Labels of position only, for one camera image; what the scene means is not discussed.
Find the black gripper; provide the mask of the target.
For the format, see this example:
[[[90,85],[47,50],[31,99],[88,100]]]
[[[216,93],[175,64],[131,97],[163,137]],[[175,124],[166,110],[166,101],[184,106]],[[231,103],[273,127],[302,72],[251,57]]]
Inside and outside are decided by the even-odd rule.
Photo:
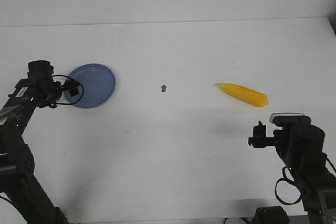
[[[62,95],[65,91],[68,91],[71,97],[77,96],[79,94],[79,82],[76,80],[68,79],[65,84],[60,82],[54,82],[51,86],[52,95]]]
[[[253,148],[265,148],[267,146],[277,145],[277,141],[274,137],[267,137],[266,132],[260,131],[266,131],[266,125],[262,124],[261,121],[254,126],[253,135],[248,138],[249,146],[252,146]]]

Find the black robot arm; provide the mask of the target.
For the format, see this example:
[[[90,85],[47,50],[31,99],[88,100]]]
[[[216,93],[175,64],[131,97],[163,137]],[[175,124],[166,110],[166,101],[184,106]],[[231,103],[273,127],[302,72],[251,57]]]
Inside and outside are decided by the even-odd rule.
[[[1,108],[1,193],[27,223],[68,223],[65,214],[54,206],[34,175],[35,161],[22,135],[36,108],[56,108],[65,91],[83,95],[82,84],[68,77],[54,81],[49,61],[29,62],[26,79]]]
[[[284,118],[272,137],[267,137],[261,122],[253,128],[248,145],[254,148],[274,146],[284,163],[281,180],[295,186],[310,223],[333,223],[335,219],[335,175],[326,167],[329,159],[323,152],[325,133],[311,124],[310,119]]]

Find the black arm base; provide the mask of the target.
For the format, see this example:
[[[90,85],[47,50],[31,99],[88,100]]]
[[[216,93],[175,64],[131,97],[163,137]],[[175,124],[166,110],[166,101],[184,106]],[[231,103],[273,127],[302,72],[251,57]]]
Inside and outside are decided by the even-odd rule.
[[[289,222],[289,217],[281,206],[257,208],[252,219],[252,223],[256,224],[287,224]]]

